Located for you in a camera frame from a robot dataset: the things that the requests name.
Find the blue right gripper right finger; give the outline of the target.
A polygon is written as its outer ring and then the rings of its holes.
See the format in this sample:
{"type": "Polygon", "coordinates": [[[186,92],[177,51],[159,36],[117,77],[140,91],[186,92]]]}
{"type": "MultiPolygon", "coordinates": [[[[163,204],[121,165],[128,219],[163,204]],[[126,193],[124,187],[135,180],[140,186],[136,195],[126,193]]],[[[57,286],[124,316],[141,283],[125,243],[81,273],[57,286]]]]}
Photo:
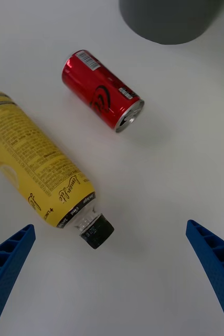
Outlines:
{"type": "Polygon", "coordinates": [[[194,249],[224,312],[224,240],[189,220],[186,237],[194,249]]]}

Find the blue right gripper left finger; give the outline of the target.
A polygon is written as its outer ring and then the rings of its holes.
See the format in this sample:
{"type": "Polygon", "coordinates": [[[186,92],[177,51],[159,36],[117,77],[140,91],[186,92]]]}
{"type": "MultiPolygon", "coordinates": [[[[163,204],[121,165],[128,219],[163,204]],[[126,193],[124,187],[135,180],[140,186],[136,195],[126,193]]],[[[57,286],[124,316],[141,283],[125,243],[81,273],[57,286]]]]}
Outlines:
{"type": "Polygon", "coordinates": [[[29,224],[0,244],[0,316],[35,240],[29,224]]]}

